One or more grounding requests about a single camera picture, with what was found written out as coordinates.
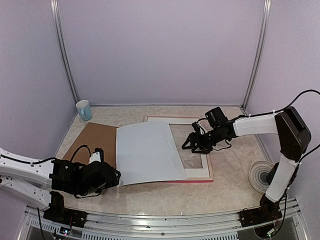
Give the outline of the white mat board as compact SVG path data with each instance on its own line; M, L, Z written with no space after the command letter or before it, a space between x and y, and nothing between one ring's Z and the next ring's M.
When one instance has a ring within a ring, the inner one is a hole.
M196 117L186 116L146 116L144 119L145 122L162 121L169 124L188 182L212 182L214 178L210 156L182 149L186 138L194 131L192 123L197 120Z

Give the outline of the pink wooden picture frame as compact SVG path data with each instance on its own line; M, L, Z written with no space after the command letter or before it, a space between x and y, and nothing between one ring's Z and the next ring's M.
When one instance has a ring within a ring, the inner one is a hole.
M171 126L188 126L191 127L193 122L198 118L190 116L150 116L144 118L145 122L164 122ZM212 183L214 181L213 168L211 166L211 158L208 154L196 154L200 157L201 168L185 168L187 176L186 180L168 181L168 183Z

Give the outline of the landscape photo print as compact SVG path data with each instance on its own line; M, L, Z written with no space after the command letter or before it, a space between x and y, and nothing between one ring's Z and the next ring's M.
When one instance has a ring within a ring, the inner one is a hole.
M116 169L121 173L119 187L187 179L166 122L151 121L119 127L115 150Z

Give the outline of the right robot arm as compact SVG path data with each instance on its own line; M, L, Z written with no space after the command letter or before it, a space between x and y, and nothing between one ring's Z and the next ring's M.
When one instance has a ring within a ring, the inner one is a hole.
M290 182L305 157L312 134L305 121L293 106L256 115L239 115L229 119L220 107L204 115L211 127L204 131L197 120L192 123L191 132L182 144L183 150L194 154L209 154L220 142L228 142L245 136L272 136L278 144L279 160L265 197L273 203L281 200Z

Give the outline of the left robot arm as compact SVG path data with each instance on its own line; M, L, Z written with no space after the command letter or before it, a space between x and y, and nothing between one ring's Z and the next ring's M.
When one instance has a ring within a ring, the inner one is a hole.
M64 192L77 199L96 197L119 185L120 171L104 160L101 148L88 164L50 157L34 159L1 149L0 187L27 200L42 211L53 204L53 195Z

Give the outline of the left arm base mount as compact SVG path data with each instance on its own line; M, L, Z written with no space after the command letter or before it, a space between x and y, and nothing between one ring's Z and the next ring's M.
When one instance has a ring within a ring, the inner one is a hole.
M66 208L64 197L56 191L51 191L48 209L43 212L43 218L70 227L84 228L88 213L81 210Z

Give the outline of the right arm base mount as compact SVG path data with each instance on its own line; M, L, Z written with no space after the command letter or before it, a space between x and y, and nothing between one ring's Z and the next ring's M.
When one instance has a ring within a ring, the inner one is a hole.
M243 228L274 221L283 216L280 209L280 201L272 202L265 194L260 199L259 207L245 208L238 215Z

